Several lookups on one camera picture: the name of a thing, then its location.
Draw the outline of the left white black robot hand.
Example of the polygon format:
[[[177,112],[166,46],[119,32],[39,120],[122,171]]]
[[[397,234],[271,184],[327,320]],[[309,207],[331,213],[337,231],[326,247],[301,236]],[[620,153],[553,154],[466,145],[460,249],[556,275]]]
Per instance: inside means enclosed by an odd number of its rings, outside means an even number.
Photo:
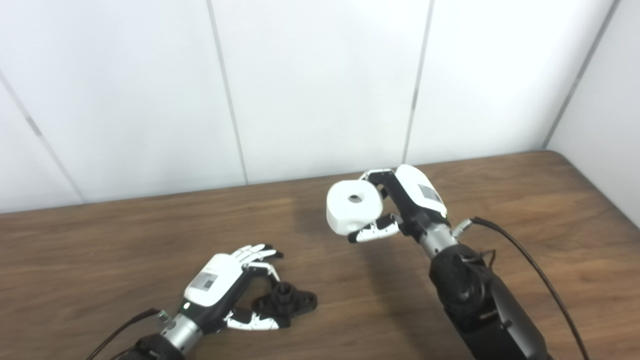
[[[199,271],[183,292],[179,314],[198,326],[204,335],[231,328],[243,331],[281,330],[290,321],[260,315],[236,303],[254,278],[268,278],[276,287],[281,278],[268,262],[284,255],[270,244],[247,244],[233,253],[217,253]]]

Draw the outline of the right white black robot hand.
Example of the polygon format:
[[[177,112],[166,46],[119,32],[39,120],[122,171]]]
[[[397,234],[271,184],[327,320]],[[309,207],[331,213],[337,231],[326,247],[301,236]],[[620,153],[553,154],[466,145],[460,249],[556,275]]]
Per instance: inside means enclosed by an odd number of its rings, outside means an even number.
[[[396,212],[379,215],[347,235],[349,243],[365,243],[403,234],[419,242],[431,226],[450,225],[448,210],[438,191],[418,168],[402,164],[391,168],[368,170],[359,180],[374,187],[379,203],[390,198]]]

